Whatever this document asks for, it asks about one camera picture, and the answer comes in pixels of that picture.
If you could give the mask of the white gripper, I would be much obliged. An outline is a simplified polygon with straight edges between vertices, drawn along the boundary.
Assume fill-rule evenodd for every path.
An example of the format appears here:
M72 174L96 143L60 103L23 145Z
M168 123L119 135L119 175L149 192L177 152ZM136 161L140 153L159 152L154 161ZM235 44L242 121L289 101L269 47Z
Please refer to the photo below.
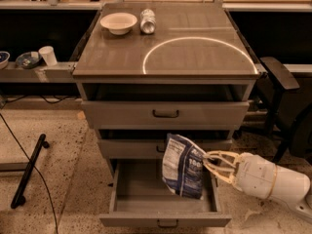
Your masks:
M237 173L235 164L238 161ZM221 161L225 165L215 164ZM239 155L230 151L209 151L204 155L204 166L216 178L232 184L236 189L250 196L260 199L267 199L273 192L274 183L277 176L277 166L251 153Z

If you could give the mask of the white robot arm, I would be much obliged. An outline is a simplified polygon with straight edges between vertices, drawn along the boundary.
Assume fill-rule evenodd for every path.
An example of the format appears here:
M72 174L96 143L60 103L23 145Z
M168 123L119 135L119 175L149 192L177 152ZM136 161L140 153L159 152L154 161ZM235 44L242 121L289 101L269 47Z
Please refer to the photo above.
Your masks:
M271 200L312 222L311 179L249 152L209 151L204 166L237 190L262 200Z

